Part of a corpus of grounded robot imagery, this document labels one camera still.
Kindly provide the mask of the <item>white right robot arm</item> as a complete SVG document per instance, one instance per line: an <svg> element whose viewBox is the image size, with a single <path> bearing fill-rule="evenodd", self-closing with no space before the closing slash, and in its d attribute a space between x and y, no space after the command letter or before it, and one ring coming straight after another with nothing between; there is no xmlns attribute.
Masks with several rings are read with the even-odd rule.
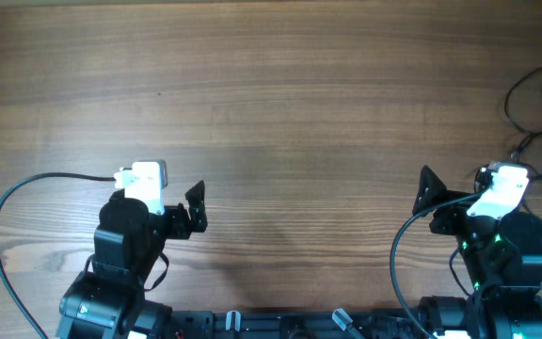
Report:
<svg viewBox="0 0 542 339"><path fill-rule="evenodd" d="M421 299L414 314L422 335L542 338L542 219L518 208L528 184L525 168L492 163L469 194L422 168L412 213L431 214L431 232L456 239L472 284L464 299Z"/></svg>

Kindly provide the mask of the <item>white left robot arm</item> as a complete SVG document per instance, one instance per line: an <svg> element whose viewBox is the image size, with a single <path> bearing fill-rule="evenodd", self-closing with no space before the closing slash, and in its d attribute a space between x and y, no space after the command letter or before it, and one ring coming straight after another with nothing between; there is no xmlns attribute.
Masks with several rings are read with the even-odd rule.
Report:
<svg viewBox="0 0 542 339"><path fill-rule="evenodd" d="M176 338L172 308L145 300L146 286L168 239L187 240L207 227L205 184L185 193L187 206L165 206L162 215L123 189L112 194L99 213L95 252L60 301L58 338Z"/></svg>

